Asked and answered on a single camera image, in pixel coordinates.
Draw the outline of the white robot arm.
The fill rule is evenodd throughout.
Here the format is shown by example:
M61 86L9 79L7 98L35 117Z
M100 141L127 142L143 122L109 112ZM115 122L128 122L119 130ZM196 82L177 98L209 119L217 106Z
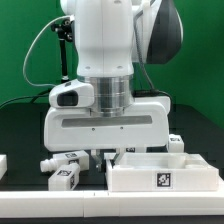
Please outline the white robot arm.
M77 77L54 87L45 118L51 152L164 147L171 100L134 92L133 65L164 64L183 28L173 0L60 0L72 25Z

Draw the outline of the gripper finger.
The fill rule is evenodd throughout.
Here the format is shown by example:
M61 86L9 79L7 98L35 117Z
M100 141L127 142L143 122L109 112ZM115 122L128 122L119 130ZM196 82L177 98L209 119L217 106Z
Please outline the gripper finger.
M125 153L125 149L120 148L118 153L116 153L114 158L113 158L113 164L114 165L119 165L120 164L120 160L122 159L124 153Z
M97 170L100 171L102 169L102 158L100 156L100 151L99 150L92 150L91 151L91 156L96 163Z

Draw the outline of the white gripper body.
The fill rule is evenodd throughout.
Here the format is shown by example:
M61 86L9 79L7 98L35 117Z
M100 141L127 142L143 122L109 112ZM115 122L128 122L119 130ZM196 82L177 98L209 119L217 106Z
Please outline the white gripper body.
M85 108L51 107L44 145L51 152L165 146L170 104L166 96L136 98L117 117L93 117Z

